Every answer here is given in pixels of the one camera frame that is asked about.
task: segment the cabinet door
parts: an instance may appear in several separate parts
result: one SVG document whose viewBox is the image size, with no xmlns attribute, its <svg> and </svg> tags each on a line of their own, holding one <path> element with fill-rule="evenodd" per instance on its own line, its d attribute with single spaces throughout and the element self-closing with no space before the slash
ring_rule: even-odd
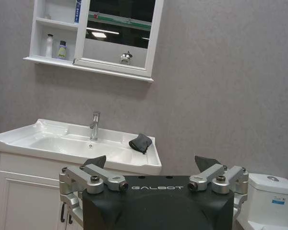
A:
<svg viewBox="0 0 288 230">
<path fill-rule="evenodd" d="M 66 230 L 83 230 L 83 228 L 69 215 Z"/>
<path fill-rule="evenodd" d="M 65 230 L 59 181 L 0 171 L 0 230 Z"/>
</svg>

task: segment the bathroom sink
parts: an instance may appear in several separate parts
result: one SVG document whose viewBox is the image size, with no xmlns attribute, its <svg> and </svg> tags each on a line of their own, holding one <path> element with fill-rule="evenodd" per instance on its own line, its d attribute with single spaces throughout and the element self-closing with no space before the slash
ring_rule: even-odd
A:
<svg viewBox="0 0 288 230">
<path fill-rule="evenodd" d="M 0 151 L 83 163 L 106 155 L 108 169 L 158 175 L 161 162 L 155 138 L 146 154 L 133 150 L 129 141 L 136 134 L 100 128 L 98 140 L 90 140 L 90 128 L 39 119 L 35 124 L 0 134 Z"/>
</svg>

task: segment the wall mirror cabinet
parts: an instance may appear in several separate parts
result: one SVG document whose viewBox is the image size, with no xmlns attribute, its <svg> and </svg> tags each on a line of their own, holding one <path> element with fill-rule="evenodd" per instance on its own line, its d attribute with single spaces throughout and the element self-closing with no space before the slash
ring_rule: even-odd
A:
<svg viewBox="0 0 288 230">
<path fill-rule="evenodd" d="M 35 0 L 36 63 L 152 82 L 164 0 Z"/>
</svg>

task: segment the toiletry bottle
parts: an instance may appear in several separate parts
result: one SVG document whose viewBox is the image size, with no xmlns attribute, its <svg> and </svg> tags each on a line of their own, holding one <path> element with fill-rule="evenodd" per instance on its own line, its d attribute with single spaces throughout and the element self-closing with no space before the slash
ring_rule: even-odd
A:
<svg viewBox="0 0 288 230">
<path fill-rule="evenodd" d="M 66 59 L 66 42 L 65 41 L 60 41 L 58 59 Z"/>
<path fill-rule="evenodd" d="M 75 23 L 79 23 L 81 0 L 76 0 Z"/>
<path fill-rule="evenodd" d="M 50 57 L 52 58 L 52 45 L 53 45 L 53 39 L 52 39 L 53 35 L 52 34 L 48 34 L 48 38 L 47 38 L 47 45 L 46 45 L 46 57 Z"/>
</svg>

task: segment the chrome faucet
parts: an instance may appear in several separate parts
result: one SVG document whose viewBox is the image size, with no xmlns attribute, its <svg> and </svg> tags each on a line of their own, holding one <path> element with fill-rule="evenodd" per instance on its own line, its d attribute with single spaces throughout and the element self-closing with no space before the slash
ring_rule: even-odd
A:
<svg viewBox="0 0 288 230">
<path fill-rule="evenodd" d="M 90 140 L 98 140 L 98 123 L 99 123 L 100 112 L 93 112 L 93 121 L 90 124 L 91 137 Z"/>
</svg>

